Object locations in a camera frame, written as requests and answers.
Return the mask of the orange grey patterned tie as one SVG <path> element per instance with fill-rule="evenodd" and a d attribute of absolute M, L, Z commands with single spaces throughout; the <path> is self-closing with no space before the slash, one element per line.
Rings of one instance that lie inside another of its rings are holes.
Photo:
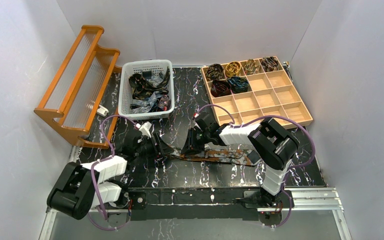
<path fill-rule="evenodd" d="M 212 162 L 251 167 L 262 161 L 260 155 L 253 149 L 210 149 L 208 147 L 186 150 L 177 147 L 166 157 L 189 162 Z"/>

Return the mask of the wooden compartment tray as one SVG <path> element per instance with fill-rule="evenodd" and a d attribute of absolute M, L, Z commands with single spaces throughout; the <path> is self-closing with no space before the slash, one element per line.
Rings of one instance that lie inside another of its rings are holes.
<path fill-rule="evenodd" d="M 213 97 L 211 86 L 213 81 L 206 79 L 207 68 L 201 68 L 202 78 L 206 87 L 210 102 L 214 105 L 212 112 L 219 124 L 227 124 L 231 120 L 235 123 L 245 124 L 258 117 L 277 115 L 289 118 L 302 126 L 310 125 L 314 119 L 308 108 L 293 85 L 288 71 L 288 65 L 282 65 L 278 57 L 279 70 L 265 72 L 262 58 L 251 58 L 258 62 L 259 73 L 246 75 L 244 65 L 247 60 L 238 61 L 241 64 L 239 77 L 246 78 L 249 82 L 247 92 L 232 93 L 230 95 Z M 225 75 L 225 67 L 228 63 L 221 64 Z"/>

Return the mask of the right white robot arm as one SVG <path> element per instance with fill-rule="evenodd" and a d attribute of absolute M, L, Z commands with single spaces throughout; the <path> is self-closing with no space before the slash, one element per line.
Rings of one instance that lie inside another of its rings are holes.
<path fill-rule="evenodd" d="M 253 147 L 252 158 L 262 160 L 266 172 L 259 193 L 245 196 L 240 201 L 259 207 L 272 207 L 280 203 L 281 190 L 292 157 L 299 143 L 273 117 L 256 121 L 249 125 L 234 125 L 233 123 L 218 124 L 212 121 L 206 113 L 194 115 L 194 127 L 189 128 L 181 155 L 191 156 L 200 154 L 205 144 L 217 146 L 235 144 Z"/>

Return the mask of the white plastic basket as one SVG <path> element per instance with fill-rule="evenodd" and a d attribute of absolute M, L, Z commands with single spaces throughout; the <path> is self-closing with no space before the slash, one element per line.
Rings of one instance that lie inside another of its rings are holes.
<path fill-rule="evenodd" d="M 175 108 L 172 62 L 128 62 L 122 66 L 118 113 L 133 120 L 165 119 Z"/>

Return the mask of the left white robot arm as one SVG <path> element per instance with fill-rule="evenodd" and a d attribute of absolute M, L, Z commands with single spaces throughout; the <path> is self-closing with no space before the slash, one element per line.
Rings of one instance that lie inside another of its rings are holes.
<path fill-rule="evenodd" d="M 160 158 L 175 151 L 150 128 L 150 122 L 145 122 L 128 129 L 107 160 L 67 163 L 47 197 L 47 206 L 81 220 L 90 209 L 119 201 L 123 188 L 113 178 L 125 174 L 130 162 Z"/>

